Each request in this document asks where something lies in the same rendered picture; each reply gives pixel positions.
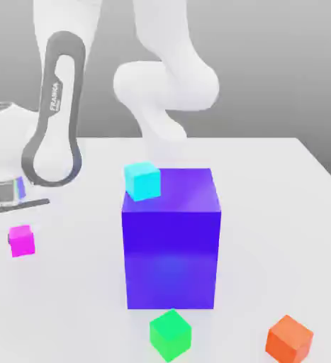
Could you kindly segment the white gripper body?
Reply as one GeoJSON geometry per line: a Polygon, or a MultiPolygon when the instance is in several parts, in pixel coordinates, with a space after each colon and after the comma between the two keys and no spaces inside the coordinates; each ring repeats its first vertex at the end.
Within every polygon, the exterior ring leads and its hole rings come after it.
{"type": "Polygon", "coordinates": [[[0,206],[0,220],[33,222],[43,214],[42,206],[49,205],[49,199],[25,201],[12,206],[0,206]]]}

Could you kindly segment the small magenta cube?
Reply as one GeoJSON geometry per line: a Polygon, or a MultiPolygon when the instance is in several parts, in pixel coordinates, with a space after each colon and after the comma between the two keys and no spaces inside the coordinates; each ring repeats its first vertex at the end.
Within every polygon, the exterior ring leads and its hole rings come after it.
{"type": "Polygon", "coordinates": [[[8,234],[12,257],[21,257],[35,253],[34,234],[29,225],[12,227],[8,234]]]}

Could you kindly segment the small cyan cube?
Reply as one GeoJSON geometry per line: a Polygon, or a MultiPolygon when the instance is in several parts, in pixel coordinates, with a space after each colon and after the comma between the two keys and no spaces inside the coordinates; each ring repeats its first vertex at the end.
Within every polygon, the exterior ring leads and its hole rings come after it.
{"type": "Polygon", "coordinates": [[[124,168],[125,191],[134,201],[161,195],[161,173],[151,162],[128,164],[124,168]]]}

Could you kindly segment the small green cube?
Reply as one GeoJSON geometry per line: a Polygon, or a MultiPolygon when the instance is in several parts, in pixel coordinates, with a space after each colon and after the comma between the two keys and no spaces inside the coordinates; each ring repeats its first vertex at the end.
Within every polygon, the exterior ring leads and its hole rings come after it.
{"type": "Polygon", "coordinates": [[[150,343],[166,363],[191,347],[192,327],[171,309],[150,322],[150,343]]]}

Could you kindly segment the small orange cube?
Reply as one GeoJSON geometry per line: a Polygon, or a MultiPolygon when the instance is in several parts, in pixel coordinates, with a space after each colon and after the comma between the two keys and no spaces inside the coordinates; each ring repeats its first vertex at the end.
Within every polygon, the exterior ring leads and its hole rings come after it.
{"type": "Polygon", "coordinates": [[[268,332],[265,351],[278,363],[301,363],[310,351],[314,333],[289,315],[268,332]]]}

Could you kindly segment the large blue box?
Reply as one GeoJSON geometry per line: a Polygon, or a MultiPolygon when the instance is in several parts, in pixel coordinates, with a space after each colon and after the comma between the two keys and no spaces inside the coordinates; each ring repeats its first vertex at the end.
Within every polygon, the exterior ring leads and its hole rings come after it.
{"type": "Polygon", "coordinates": [[[221,207],[209,168],[162,169],[161,196],[122,207],[129,309],[212,309],[221,207]]]}

